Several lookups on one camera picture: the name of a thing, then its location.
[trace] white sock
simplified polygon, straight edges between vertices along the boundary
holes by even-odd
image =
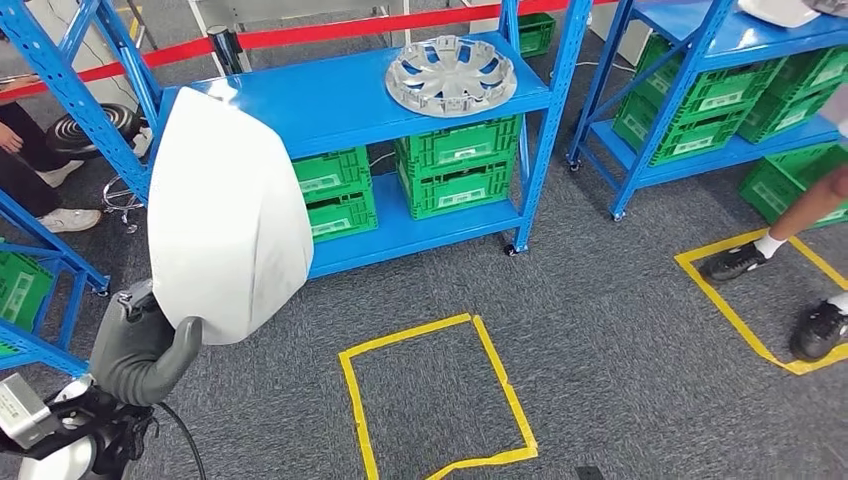
[[[840,293],[835,297],[828,298],[827,303],[836,305],[836,308],[838,308],[843,315],[848,315],[848,292]]]
[[[766,232],[763,235],[763,238],[754,241],[754,246],[757,247],[757,250],[763,254],[766,258],[771,258],[774,256],[774,252],[780,248],[781,245],[786,243],[786,240],[776,240],[771,236],[771,230]]]

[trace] stanchion post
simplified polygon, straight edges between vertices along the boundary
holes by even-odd
[[[236,33],[224,25],[213,25],[206,29],[206,35],[215,46],[215,56],[221,62],[227,75],[243,73],[244,69],[239,61],[238,54],[242,52],[238,43]]]

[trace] stool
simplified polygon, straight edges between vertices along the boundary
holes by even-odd
[[[144,119],[136,112],[124,105],[116,103],[103,103],[100,105],[112,125],[124,137],[131,147],[135,147],[135,138],[145,127]],[[47,129],[47,147],[57,154],[74,160],[91,160],[102,157],[100,151],[88,138],[76,120],[70,115],[65,115],[50,128]],[[141,157],[145,152],[136,152]],[[138,225],[130,224],[127,218],[130,210],[142,208],[135,195],[126,187],[112,192],[112,188],[121,182],[121,177],[116,175],[103,187],[103,205],[105,213],[122,212],[121,221],[127,226],[127,233],[135,233]]]

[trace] black sneaker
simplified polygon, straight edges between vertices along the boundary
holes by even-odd
[[[721,283],[750,272],[767,261],[762,252],[754,246],[754,242],[748,242],[741,247],[713,255],[701,265],[698,271],[707,281]]]
[[[813,362],[845,342],[848,342],[848,315],[836,305],[822,302],[798,325],[789,348],[797,358]]]

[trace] red rope barrier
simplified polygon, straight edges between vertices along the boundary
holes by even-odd
[[[617,0],[594,0],[594,4],[612,3]],[[568,6],[568,0],[524,0],[519,3],[519,14],[562,10]],[[451,23],[464,23],[473,20],[497,18],[500,5],[479,5],[466,8],[452,8],[409,15],[393,15],[389,17],[366,18],[347,22],[305,27],[283,28],[267,32],[252,32],[238,34],[239,43],[243,48],[270,48],[300,43],[320,42],[336,38],[360,37],[376,35],[385,32],[413,28],[434,27]],[[172,45],[144,55],[144,60],[151,68],[175,63],[190,58],[212,53],[212,42],[201,37],[185,43]],[[113,77],[124,73],[120,62],[110,63],[101,67],[79,72],[83,82],[91,82]],[[0,101],[9,101],[46,92],[43,82],[34,83],[14,90],[0,92]]]

